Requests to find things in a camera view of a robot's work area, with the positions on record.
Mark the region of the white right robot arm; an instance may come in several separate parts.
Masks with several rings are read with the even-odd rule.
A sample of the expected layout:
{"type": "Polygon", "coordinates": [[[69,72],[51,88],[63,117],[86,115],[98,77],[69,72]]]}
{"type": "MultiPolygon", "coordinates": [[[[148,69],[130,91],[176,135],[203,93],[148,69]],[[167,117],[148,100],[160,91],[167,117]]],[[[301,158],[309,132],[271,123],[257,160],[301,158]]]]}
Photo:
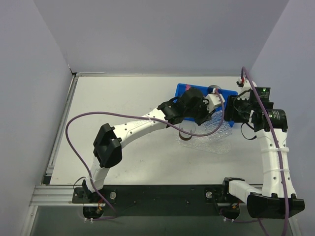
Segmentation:
{"type": "Polygon", "coordinates": [[[243,87],[239,95],[230,95],[225,108],[225,121],[251,123],[260,144],[263,186],[257,189],[242,178],[225,177],[223,198],[237,198],[247,206],[252,218],[284,219],[305,209],[292,185],[286,146],[287,118],[284,110],[274,109],[269,100],[270,88],[243,87]]]}

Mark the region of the clear cup brown band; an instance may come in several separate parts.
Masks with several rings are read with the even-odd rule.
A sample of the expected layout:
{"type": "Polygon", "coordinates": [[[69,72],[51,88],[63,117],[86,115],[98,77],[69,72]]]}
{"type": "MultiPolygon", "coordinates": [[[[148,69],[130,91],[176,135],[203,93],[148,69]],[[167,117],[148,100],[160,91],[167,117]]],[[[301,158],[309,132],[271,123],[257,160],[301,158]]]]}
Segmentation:
{"type": "Polygon", "coordinates": [[[184,121],[179,125],[179,139],[181,141],[189,141],[192,139],[193,135],[196,132],[195,123],[190,121],[184,121]]]}

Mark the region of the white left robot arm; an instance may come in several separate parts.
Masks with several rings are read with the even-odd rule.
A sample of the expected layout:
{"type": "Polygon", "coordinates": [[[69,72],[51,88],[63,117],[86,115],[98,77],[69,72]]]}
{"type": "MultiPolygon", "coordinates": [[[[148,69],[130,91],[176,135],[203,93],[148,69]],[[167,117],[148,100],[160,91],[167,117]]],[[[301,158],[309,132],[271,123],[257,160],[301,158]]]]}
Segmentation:
{"type": "Polygon", "coordinates": [[[151,132],[179,124],[185,118],[193,118],[201,125],[210,119],[214,110],[209,96],[190,88],[182,96],[161,103],[139,120],[115,126],[102,125],[93,143],[91,176],[82,185],[83,196],[92,203],[99,200],[109,169],[121,162],[122,150],[129,143],[151,132]]]}

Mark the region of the clear textured acrylic stand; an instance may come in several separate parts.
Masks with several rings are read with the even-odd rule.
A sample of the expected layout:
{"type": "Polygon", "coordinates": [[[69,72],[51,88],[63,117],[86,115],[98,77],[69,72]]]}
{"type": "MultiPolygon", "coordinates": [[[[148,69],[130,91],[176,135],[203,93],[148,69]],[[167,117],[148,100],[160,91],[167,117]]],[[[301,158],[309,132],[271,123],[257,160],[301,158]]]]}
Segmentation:
{"type": "MultiPolygon", "coordinates": [[[[203,127],[205,133],[210,133],[215,130],[220,124],[222,117],[222,110],[213,113],[211,120],[204,122],[201,126],[203,127]]],[[[207,136],[210,142],[219,141],[224,139],[232,134],[232,128],[227,121],[222,122],[219,129],[216,130],[213,134],[207,136]]]]}

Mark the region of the blue tinted cup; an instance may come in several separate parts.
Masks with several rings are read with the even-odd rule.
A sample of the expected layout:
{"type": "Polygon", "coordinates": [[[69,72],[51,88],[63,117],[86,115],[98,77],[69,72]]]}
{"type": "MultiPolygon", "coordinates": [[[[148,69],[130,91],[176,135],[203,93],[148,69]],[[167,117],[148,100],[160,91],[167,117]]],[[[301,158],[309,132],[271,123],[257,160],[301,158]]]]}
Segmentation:
{"type": "Polygon", "coordinates": [[[219,93],[219,94],[222,94],[222,89],[220,86],[217,86],[217,85],[210,85],[208,88],[207,88],[207,91],[208,93],[219,93]]]}

